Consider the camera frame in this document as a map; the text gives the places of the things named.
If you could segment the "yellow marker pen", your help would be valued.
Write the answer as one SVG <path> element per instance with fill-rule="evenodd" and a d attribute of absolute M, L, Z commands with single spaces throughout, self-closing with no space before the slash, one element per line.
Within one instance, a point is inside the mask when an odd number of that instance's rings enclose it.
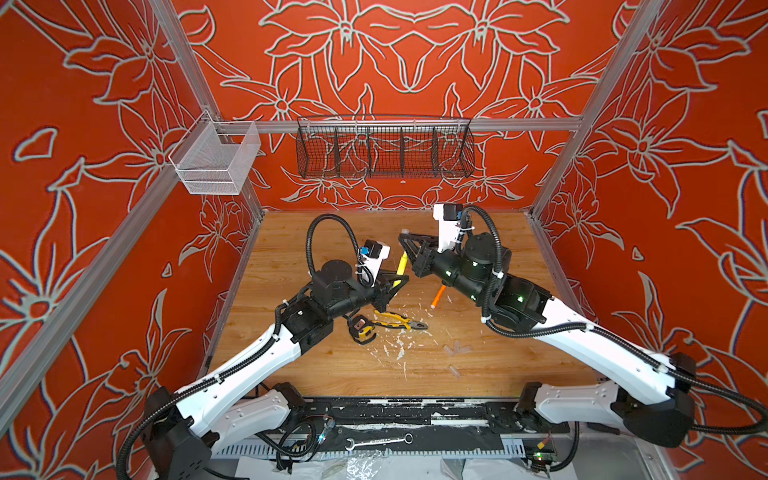
<path fill-rule="evenodd" d="M 399 259 L 399 262 L 398 262 L 398 266 L 397 266 L 397 270 L 396 270 L 396 275 L 398 276 L 398 279 L 394 281 L 394 283 L 393 283 L 394 287 L 398 287 L 402 283 L 401 277 L 405 274 L 405 271 L 406 271 L 406 268 L 407 268 L 407 264 L 408 264 L 408 260 L 409 260 L 409 258 L 408 258 L 407 253 L 403 252 L 403 254 L 401 255 L 401 257 Z"/>

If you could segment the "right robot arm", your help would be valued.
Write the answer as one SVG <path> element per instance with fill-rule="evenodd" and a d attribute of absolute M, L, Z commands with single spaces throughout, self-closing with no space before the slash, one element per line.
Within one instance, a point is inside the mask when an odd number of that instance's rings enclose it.
<path fill-rule="evenodd" d="M 753 435 L 767 429 L 767 408 L 738 392 L 700 380 L 692 358 L 655 353 L 588 320 L 550 291 L 509 273 L 511 252 L 490 215 L 480 207 L 437 204 L 435 235 L 403 232 L 398 241 L 420 277 L 434 276 L 472 300 L 481 322 L 509 339 L 553 346 L 604 375 L 602 382 L 559 387 L 530 382 L 517 403 L 534 428 L 590 422 L 674 448 L 692 433 Z M 712 426 L 695 419 L 694 389 L 741 404 L 755 421 Z"/>

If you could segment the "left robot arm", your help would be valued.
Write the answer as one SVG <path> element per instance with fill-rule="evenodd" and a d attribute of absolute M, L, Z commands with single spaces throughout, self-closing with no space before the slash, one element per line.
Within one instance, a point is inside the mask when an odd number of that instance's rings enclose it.
<path fill-rule="evenodd" d="M 315 267 L 313 238 L 324 221 L 345 229 L 354 263 L 330 260 Z M 161 388 L 150 396 L 143 419 L 118 451 L 117 478 L 130 478 L 136 442 L 143 444 L 160 478 L 189 479 L 207 467 L 215 450 L 245 437 L 247 428 L 261 433 L 280 427 L 301 402 L 292 387 L 275 387 L 255 400 L 246 395 L 328 337 L 337 319 L 368 305 L 385 309 L 408 282 L 407 276 L 382 269 L 389 253 L 384 243 L 359 243 L 349 223 L 338 215 L 316 217 L 305 241 L 309 282 L 276 306 L 273 324 L 235 357 L 175 392 Z"/>

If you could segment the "orange marker pen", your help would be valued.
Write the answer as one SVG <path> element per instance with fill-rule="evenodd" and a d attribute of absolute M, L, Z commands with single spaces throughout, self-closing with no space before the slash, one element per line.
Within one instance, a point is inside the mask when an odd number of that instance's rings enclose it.
<path fill-rule="evenodd" d="M 447 289 L 446 285 L 441 285 L 440 286 L 440 288 L 437 291 L 437 293 L 435 294 L 432 302 L 430 303 L 430 308 L 431 309 L 436 309 L 438 307 L 438 305 L 439 305 L 439 303 L 440 303 L 440 301 L 441 301 L 441 299 L 442 299 L 446 289 Z"/>

